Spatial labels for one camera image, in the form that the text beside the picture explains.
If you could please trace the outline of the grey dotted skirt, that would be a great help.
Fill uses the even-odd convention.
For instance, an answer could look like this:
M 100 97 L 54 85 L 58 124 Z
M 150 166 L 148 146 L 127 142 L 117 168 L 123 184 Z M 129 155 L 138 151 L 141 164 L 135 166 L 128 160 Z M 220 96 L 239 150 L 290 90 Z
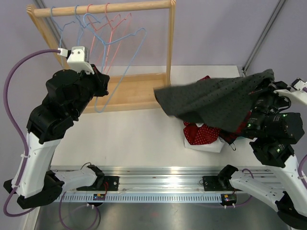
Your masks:
M 251 92 L 273 81 L 274 72 L 267 69 L 247 77 L 210 78 L 155 89 L 154 96 L 168 116 L 235 132 L 256 100 Z

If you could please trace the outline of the blue wire hanger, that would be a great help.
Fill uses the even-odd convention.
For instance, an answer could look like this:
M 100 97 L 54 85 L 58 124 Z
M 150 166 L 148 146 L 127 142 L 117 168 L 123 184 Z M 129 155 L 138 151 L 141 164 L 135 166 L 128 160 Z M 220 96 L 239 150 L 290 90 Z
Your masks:
M 58 33 L 58 35 L 59 35 L 59 46 L 58 46 L 58 48 L 67 49 L 67 48 L 66 48 L 66 45 L 63 44 L 63 41 L 62 41 L 62 39 L 63 39 L 63 32 L 64 32 L 66 26 L 68 26 L 68 25 L 70 25 L 70 24 L 72 24 L 72 23 L 75 23 L 75 21 L 71 21 L 71 22 L 69 22 L 69 23 L 64 24 L 63 26 L 60 26 L 60 25 L 55 21 L 55 19 L 54 19 L 54 14 L 53 14 L 53 9 L 54 9 L 54 8 L 55 8 L 55 7 L 51 7 L 51 8 L 50 8 L 50 18 L 51 18 L 51 21 L 52 21 L 52 23 L 54 24 L 54 26 L 55 26 L 55 28 L 56 28 L 56 30 L 57 30 L 57 33 Z
M 85 16 L 83 16 L 83 24 L 84 25 L 89 23 L 89 21 L 87 19 L 87 16 L 89 17 L 89 19 L 92 22 L 95 21 L 95 19 L 92 16 L 90 16 L 90 13 L 86 13 Z M 95 23 L 94 26 L 95 26 L 96 29 L 98 29 L 99 27 L 101 27 L 102 25 L 104 25 L 106 23 L 107 23 L 107 20 L 103 21 L 102 23 Z M 100 36 L 100 34 L 102 33 L 102 35 L 101 35 L 102 41 L 104 41 L 106 45 L 112 45 L 111 46 L 111 50 L 110 50 L 110 54 L 109 54 L 109 61 L 111 60 L 111 57 L 115 53 L 115 50 L 117 48 L 117 45 L 118 45 L 119 41 L 121 41 L 121 46 L 120 46 L 120 48 L 121 48 L 122 47 L 122 43 L 126 42 L 126 40 L 133 39 L 133 38 L 136 38 L 139 35 L 142 35 L 141 41 L 139 42 L 137 48 L 135 49 L 134 54 L 131 56 L 131 59 L 128 61 L 128 64 L 127 64 L 124 72 L 120 76 L 118 83 L 116 83 L 115 88 L 110 93 L 109 97 L 107 98 L 107 100 L 106 100 L 105 104 L 102 106 L 102 108 L 98 107 L 98 97 L 95 97 L 95 100 L 94 100 L 94 111 L 96 113 L 99 113 L 99 114 L 106 111 L 107 106 L 110 104 L 111 100 L 114 98 L 115 92 L 117 91 L 117 89 L 119 88 L 120 84 L 123 82 L 124 78 L 126 77 L 126 75 L 128 73 L 128 70 L 130 69 L 133 61 L 135 60 L 136 56 L 138 55 L 139 50 L 141 49 L 141 47 L 142 47 L 142 45 L 143 45 L 143 43 L 145 41 L 145 38 L 147 36 L 147 30 L 145 28 L 141 27 L 141 28 L 139 28 L 139 29 L 137 29 L 137 30 L 135 30 L 135 31 L 130 33 L 129 32 L 130 26 L 129 26 L 127 34 L 124 37 L 122 37 L 122 32 L 124 31 L 125 24 L 126 23 L 123 23 L 123 25 L 117 29 L 116 34 L 115 34 L 115 41 L 112 42 L 112 43 L 106 43 L 107 37 L 110 35 L 110 29 L 108 28 L 108 26 L 106 26 L 104 29 L 99 30 L 99 31 L 96 32 L 96 34 L 98 36 Z M 92 34 L 94 33 L 94 30 L 92 29 L 91 25 L 88 25 L 86 29 L 88 29 Z M 95 42 L 94 42 L 95 50 L 92 53 L 94 53 L 96 51 L 96 47 L 98 46 L 99 43 L 100 43 L 100 41 L 95 39 Z M 101 70 L 101 63 L 102 63 L 102 60 L 98 60 L 98 64 L 100 66 L 100 70 Z
M 86 24 L 86 25 L 83 25 L 83 23 L 82 23 L 81 20 L 80 20 L 80 16 L 76 13 L 77 7 L 79 7 L 79 5 L 76 5 L 75 8 L 74 8 L 74 16 L 75 16 L 75 18 L 78 20 L 79 26 L 80 26 L 80 27 L 79 27 L 79 31 L 78 31 L 77 46 L 80 45 L 80 40 L 81 40 L 82 35 L 83 35 L 83 33 L 84 33 L 84 29 L 86 29 L 88 25 L 91 25 L 92 29 L 94 30 L 94 33 L 93 33 L 94 36 L 93 36 L 93 40 L 92 40 L 92 45 L 91 45 L 91 49 L 90 49 L 90 54 L 95 50 L 95 47 L 94 47 L 95 39 L 99 40 L 100 43 L 102 43 L 103 46 L 104 46 L 104 51 L 101 53 L 101 54 L 103 55 L 101 72 L 104 73 L 105 59 L 106 59 L 106 44 L 105 44 L 104 41 L 102 41 L 102 37 L 101 37 L 102 33 L 100 34 L 100 36 L 98 36 L 98 35 L 96 34 L 96 32 L 99 31 L 99 30 L 102 30 L 104 26 L 108 25 L 108 23 L 102 25 L 102 26 L 99 27 L 98 29 L 95 28 L 94 24 L 95 24 L 95 23 L 102 23 L 103 21 L 106 20 L 106 16 L 102 17 L 101 20 L 98 20 L 98 19 L 96 19 L 92 14 L 90 14 L 90 16 L 92 16 L 92 17 L 95 19 L 95 21 L 92 22 L 92 21 L 89 19 L 89 17 L 87 16 L 87 19 L 88 19 L 89 23 Z

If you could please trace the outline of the red plaid skirt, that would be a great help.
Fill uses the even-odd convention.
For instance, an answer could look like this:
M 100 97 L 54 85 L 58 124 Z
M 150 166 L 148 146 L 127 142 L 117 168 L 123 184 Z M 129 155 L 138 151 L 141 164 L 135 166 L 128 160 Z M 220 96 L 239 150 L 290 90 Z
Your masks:
M 237 138 L 242 136 L 243 129 L 246 127 L 250 116 L 251 112 L 247 114 L 247 116 L 244 118 L 243 122 L 240 124 L 240 126 L 235 132 L 228 132 L 221 129 L 219 132 L 219 137 L 223 139 L 226 143 L 231 145 Z

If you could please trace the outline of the white skirt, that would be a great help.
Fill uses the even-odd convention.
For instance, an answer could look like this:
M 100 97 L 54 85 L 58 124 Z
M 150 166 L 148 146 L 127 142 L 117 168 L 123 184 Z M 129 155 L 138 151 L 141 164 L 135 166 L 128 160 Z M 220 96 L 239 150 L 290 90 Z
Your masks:
M 190 145 L 184 138 L 185 148 L 192 149 L 192 150 L 198 150 L 198 151 L 220 153 L 224 144 L 225 144 L 225 141 L 221 139 L 220 137 L 214 143 L 207 144 L 207 145 Z

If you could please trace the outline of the red dotted skirt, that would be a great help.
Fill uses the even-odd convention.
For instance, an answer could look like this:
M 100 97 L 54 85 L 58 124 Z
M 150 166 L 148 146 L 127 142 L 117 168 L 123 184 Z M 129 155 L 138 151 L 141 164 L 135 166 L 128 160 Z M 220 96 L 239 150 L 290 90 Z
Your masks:
M 204 123 L 183 122 L 183 134 L 190 145 L 207 145 L 214 143 L 220 134 L 220 129 L 207 126 Z

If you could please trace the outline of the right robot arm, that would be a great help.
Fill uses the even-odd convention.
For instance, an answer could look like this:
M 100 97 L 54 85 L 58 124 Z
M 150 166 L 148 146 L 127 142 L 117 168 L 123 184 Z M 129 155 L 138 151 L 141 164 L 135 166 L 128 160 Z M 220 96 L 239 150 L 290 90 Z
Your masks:
M 292 102 L 307 103 L 307 83 L 296 79 L 291 85 L 272 82 L 250 93 L 257 99 L 243 128 L 258 161 L 276 176 L 282 189 L 269 187 L 227 165 L 218 174 L 224 190 L 240 190 L 270 206 L 288 226 L 307 228 L 307 177 L 292 145 L 304 135 L 300 113 L 287 112 Z

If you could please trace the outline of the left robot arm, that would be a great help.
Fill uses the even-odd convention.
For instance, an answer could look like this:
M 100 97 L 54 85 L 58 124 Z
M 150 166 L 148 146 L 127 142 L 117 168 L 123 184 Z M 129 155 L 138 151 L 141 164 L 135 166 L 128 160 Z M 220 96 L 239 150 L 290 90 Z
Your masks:
M 56 72 L 46 82 L 46 97 L 29 116 L 28 154 L 21 181 L 18 186 L 16 178 L 3 184 L 8 192 L 18 195 L 17 203 L 22 209 L 49 205 L 71 189 L 99 190 L 104 186 L 105 175 L 94 165 L 67 173 L 53 172 L 49 168 L 56 147 L 89 102 L 94 97 L 108 95 L 110 77 L 94 64 L 91 67 L 92 73 L 71 69 Z

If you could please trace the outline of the wooden clothes rack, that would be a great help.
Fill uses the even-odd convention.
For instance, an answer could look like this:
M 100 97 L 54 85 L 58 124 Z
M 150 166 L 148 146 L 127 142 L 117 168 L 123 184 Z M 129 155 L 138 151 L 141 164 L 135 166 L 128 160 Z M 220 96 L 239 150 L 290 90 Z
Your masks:
M 88 5 L 76 7 L 59 7 L 38 9 L 35 5 L 27 5 L 26 12 L 35 24 L 49 48 L 57 48 L 58 43 L 48 28 L 45 18 L 52 16 L 88 15 L 90 13 L 110 12 L 132 12 L 168 9 L 168 37 L 166 71 L 161 73 L 132 74 L 120 78 L 112 77 L 110 87 L 114 90 L 113 96 L 106 99 L 92 100 L 85 109 L 86 113 L 99 111 L 114 112 L 127 110 L 157 109 L 159 104 L 154 96 L 154 87 L 170 85 L 174 23 L 176 12 L 176 1 L 174 0 L 152 0 L 143 2 L 127 2 L 102 5 Z

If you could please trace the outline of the aluminium frame post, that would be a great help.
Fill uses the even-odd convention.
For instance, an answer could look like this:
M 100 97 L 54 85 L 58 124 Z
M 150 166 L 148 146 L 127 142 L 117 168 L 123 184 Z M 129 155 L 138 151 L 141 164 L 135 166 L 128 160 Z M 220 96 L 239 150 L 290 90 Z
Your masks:
M 246 76 L 247 71 L 252 64 L 254 58 L 260 51 L 263 43 L 265 42 L 266 38 L 268 37 L 268 34 L 272 27 L 274 26 L 278 16 L 280 15 L 281 11 L 283 10 L 285 4 L 287 3 L 287 0 L 278 0 L 276 6 L 274 7 L 273 11 L 271 12 L 266 24 L 264 25 L 255 45 L 253 46 L 247 60 L 245 61 L 244 65 L 241 67 L 242 75 Z

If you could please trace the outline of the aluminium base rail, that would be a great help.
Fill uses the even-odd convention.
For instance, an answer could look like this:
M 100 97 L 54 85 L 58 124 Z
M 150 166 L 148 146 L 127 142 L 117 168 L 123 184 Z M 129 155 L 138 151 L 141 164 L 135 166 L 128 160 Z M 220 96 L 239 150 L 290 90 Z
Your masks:
M 217 175 L 222 166 L 99 166 L 119 177 L 119 193 L 202 193 L 203 176 Z

